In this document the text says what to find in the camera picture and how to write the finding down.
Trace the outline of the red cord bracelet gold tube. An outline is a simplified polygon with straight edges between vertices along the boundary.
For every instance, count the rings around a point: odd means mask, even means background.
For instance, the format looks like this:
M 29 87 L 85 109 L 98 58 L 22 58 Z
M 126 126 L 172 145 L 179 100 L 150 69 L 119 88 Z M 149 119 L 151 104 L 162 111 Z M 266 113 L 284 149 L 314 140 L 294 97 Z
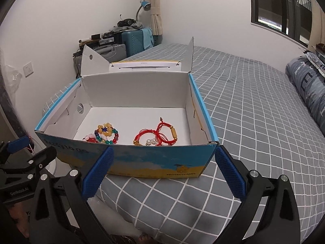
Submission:
M 155 136 L 156 140 L 158 141 L 158 146 L 172 146 L 175 145 L 178 140 L 178 136 L 174 126 L 167 122 L 164 122 L 162 117 L 160 117 L 160 122 L 158 123 L 157 128 L 155 130 Z

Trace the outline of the grey checked bed sheet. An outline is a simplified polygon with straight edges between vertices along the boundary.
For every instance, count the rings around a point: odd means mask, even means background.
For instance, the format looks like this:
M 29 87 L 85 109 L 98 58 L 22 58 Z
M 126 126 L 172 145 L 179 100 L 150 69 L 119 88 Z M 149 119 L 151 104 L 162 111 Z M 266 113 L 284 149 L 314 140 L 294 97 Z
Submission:
M 123 61 L 177 61 L 188 45 L 160 45 Z M 288 77 L 258 61 L 195 47 L 192 76 L 219 138 L 263 177 L 286 175 L 300 219 L 300 243 L 324 243 L 324 135 Z M 146 233 L 163 243 L 215 243 L 241 201 L 215 153 L 198 177 L 154 179 L 108 170 L 92 202 L 111 233 Z M 255 233 L 262 198 L 246 237 Z

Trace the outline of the open cardboard shoe box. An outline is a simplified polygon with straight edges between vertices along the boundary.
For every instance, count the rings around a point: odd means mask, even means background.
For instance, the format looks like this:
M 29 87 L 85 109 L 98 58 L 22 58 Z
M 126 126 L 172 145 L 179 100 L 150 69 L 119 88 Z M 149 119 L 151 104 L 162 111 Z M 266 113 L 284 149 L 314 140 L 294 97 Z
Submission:
M 35 133 L 73 166 L 112 147 L 112 174 L 198 177 L 219 138 L 192 76 L 193 50 L 190 42 L 177 61 L 110 63 L 85 47 L 81 77 L 47 110 Z M 174 126 L 175 145 L 157 145 L 160 117 Z

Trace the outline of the grey suitcase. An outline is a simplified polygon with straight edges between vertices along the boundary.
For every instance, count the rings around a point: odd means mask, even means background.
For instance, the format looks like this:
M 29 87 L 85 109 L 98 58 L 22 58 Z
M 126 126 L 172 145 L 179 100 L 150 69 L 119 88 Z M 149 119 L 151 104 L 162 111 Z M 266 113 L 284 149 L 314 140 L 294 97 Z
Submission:
M 94 49 L 94 51 L 100 54 L 108 62 L 118 62 L 127 57 L 125 44 L 99 46 Z M 76 72 L 76 78 L 79 78 L 81 75 L 82 53 L 83 50 L 79 50 L 73 54 L 73 64 Z

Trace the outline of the blue striped folded duvet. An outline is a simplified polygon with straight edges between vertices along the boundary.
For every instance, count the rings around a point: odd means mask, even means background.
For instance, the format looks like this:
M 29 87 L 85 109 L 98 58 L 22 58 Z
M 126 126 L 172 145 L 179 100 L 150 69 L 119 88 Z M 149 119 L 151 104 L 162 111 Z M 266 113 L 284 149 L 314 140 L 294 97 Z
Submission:
M 324 63 L 307 50 L 286 65 L 285 73 L 324 132 Z

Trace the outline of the teal suitcase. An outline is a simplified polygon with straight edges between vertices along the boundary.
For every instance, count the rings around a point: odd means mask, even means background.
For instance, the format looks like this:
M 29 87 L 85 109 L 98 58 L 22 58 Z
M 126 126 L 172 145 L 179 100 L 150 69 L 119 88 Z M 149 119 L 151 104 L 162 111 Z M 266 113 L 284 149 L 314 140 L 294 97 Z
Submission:
M 141 29 L 124 31 L 121 38 L 122 43 L 126 46 L 127 57 L 144 51 L 143 33 Z

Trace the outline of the light blue cloth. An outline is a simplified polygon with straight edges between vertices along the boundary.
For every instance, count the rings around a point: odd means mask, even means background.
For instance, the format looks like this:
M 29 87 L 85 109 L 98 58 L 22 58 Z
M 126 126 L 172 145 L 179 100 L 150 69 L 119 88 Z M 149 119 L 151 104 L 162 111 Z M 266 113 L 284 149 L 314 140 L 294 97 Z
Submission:
M 143 28 L 141 29 L 143 33 L 143 47 L 144 50 L 151 49 L 154 47 L 154 38 L 153 32 L 151 28 Z

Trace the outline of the blue desk lamp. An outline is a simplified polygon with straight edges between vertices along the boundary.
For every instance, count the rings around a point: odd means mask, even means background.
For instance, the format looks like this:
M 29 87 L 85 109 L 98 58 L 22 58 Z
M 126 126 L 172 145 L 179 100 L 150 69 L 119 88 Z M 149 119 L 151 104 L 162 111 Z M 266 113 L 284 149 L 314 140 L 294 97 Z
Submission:
M 141 10 L 144 10 L 144 11 L 150 11 L 151 10 L 151 3 L 146 1 L 146 0 L 141 0 L 140 1 L 140 7 L 138 8 L 137 12 L 136 12 L 136 15 L 135 15 L 135 20 L 138 21 L 138 16 L 139 16 L 139 12 Z

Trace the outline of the beige curtain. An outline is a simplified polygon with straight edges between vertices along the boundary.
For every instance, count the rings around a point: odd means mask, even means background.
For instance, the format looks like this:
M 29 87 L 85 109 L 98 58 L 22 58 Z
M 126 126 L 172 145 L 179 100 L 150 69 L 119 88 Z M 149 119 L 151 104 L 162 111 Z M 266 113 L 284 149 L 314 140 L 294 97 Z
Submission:
M 160 0 L 150 0 L 150 3 L 151 3 L 150 17 L 151 17 L 151 26 L 152 26 L 153 35 L 160 36 L 163 34 Z

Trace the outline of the dark framed window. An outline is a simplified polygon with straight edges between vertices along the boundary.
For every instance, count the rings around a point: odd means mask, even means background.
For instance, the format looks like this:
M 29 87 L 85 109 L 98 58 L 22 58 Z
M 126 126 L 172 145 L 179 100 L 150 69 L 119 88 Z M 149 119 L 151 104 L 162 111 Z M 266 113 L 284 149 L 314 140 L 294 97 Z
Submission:
M 307 46 L 312 28 L 311 0 L 251 0 L 251 22 Z

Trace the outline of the white wall socket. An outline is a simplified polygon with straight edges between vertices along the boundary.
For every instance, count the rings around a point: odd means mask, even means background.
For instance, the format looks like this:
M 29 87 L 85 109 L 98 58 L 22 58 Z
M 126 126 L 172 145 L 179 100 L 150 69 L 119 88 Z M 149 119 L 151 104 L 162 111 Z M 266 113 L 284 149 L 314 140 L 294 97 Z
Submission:
M 33 74 L 34 70 L 33 70 L 32 62 L 29 62 L 23 66 L 23 72 L 26 78 Z

